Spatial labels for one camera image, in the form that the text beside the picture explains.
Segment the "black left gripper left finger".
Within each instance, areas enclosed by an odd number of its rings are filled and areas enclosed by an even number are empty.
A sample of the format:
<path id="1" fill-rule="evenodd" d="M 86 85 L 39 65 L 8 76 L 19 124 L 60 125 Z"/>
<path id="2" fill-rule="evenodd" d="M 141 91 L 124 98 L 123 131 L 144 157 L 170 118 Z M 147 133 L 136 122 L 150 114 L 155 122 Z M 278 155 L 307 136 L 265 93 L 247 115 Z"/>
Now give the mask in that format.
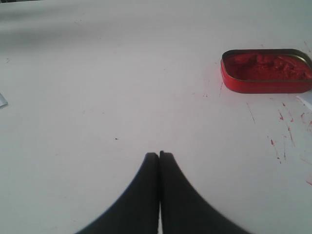
<path id="1" fill-rule="evenodd" d="M 157 234 L 159 157 L 147 153 L 123 194 L 79 234 Z"/>

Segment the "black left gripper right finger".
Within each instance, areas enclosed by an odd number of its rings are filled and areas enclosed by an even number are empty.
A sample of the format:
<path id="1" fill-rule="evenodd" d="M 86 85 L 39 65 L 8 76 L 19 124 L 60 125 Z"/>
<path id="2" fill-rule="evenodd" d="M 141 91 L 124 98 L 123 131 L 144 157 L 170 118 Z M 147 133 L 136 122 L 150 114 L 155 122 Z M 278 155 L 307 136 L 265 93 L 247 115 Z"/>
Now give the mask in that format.
<path id="1" fill-rule="evenodd" d="M 164 234 L 247 234 L 190 184 L 174 155 L 159 154 L 159 201 Z"/>

